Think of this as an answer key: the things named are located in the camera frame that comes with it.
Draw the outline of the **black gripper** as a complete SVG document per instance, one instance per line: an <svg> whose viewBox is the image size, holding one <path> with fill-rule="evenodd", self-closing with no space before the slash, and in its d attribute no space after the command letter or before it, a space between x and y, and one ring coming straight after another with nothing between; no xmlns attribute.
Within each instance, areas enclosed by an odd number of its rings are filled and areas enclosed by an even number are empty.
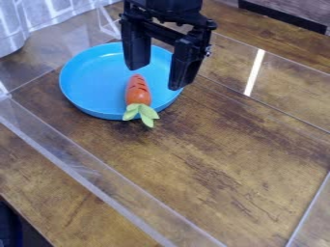
<svg viewBox="0 0 330 247"><path fill-rule="evenodd" d="M216 23L200 13L202 0L124 0L120 14L125 64L129 70L146 67L151 61L151 38L174 45L168 88L174 91L190 85L198 75L203 58L210 55L210 35ZM182 34L163 23L192 27Z"/></svg>

